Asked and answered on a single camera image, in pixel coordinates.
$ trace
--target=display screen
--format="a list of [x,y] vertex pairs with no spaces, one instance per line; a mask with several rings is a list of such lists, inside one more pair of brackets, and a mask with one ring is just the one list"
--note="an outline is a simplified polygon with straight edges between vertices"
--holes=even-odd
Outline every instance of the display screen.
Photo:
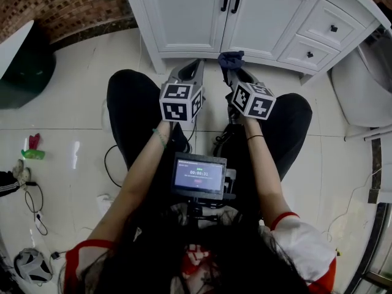
[[219,192],[222,171],[221,164],[178,159],[175,185]]

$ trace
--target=drawer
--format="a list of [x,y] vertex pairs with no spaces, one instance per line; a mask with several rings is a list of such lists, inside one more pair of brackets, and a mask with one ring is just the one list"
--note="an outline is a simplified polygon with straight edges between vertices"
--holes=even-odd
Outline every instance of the drawer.
[[339,51],[320,42],[296,35],[279,57],[279,62],[319,71],[329,63]]
[[332,3],[319,0],[298,34],[342,51],[365,27]]

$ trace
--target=red sleeve trim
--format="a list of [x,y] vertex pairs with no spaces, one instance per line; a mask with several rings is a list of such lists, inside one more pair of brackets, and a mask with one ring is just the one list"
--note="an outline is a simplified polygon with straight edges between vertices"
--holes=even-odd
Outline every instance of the red sleeve trim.
[[79,265],[79,250],[82,247],[102,247],[111,249],[115,245],[114,242],[111,241],[104,241],[101,239],[88,239],[87,241],[83,241],[77,244],[73,249],[67,251],[66,253],[66,275],[65,275],[65,282],[64,282],[64,292],[71,293],[71,289],[75,289],[78,284],[78,278],[76,275],[76,269]]
[[332,260],[330,268],[326,274],[320,279],[309,285],[309,291],[313,294],[324,294],[331,293],[333,290],[333,284],[335,282],[336,274],[336,257]]
[[274,222],[272,222],[271,225],[271,231],[275,230],[277,224],[283,219],[286,218],[288,216],[296,216],[296,217],[300,217],[299,215],[297,215],[296,213],[282,213],[279,217],[277,217]]

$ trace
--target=white cable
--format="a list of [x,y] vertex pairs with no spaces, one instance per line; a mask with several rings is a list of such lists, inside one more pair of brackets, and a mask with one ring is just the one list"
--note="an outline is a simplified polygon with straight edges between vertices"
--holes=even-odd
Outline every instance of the white cable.
[[139,30],[139,33],[140,33],[140,40],[139,40],[140,55],[139,55],[139,63],[137,64],[137,72],[139,72],[140,62],[141,62],[141,32],[140,32],[140,30]]
[[376,172],[373,172],[372,174],[370,174],[370,175],[366,178],[366,181],[365,181],[365,183],[364,183],[362,186],[357,187],[357,188],[355,188],[355,189],[352,191],[351,196],[350,196],[350,200],[349,200],[349,204],[347,205],[347,209],[346,209],[345,213],[342,213],[341,215],[339,215],[338,217],[336,217],[335,219],[333,219],[332,222],[330,223],[330,226],[328,227],[328,230],[322,231],[322,232],[321,232],[321,234],[326,233],[326,240],[327,240],[329,243],[332,242],[332,235],[331,235],[331,233],[330,233],[331,227],[332,227],[332,225],[333,225],[340,217],[345,216],[347,213],[349,213],[349,208],[350,208],[350,204],[351,204],[351,200],[352,200],[352,198],[353,198],[354,192],[355,192],[357,189],[362,189],[362,188],[364,188],[364,187],[366,186],[366,184],[368,183],[369,178],[370,178],[371,176],[375,175],[376,173],[380,172],[380,171],[382,170],[382,167],[379,168]]

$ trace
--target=blue cloth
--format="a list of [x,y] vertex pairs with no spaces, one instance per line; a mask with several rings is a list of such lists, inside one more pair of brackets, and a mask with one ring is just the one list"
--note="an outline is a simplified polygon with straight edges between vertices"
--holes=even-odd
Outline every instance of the blue cloth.
[[242,60],[244,56],[243,51],[223,52],[218,57],[218,63],[222,69],[223,78],[228,85],[227,72],[228,70],[239,71],[244,65],[245,61]]

